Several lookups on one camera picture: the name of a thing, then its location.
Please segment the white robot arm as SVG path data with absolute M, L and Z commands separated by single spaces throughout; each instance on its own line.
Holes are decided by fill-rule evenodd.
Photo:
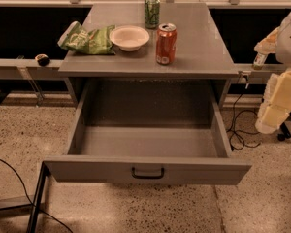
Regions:
M 268 36 L 254 47 L 257 56 L 253 66 L 262 66 L 263 55 L 274 53 L 287 69 L 280 75 L 271 74 L 264 91 L 255 127 L 258 132 L 271 134 L 291 113 L 291 12 Z

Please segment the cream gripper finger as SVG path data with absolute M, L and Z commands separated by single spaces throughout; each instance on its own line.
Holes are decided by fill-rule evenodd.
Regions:
M 263 134 L 275 132 L 291 113 L 291 68 L 280 75 L 271 74 L 255 128 Z
M 275 53 L 277 45 L 278 28 L 274 29 L 264 39 L 258 42 L 254 50 L 262 54 Z

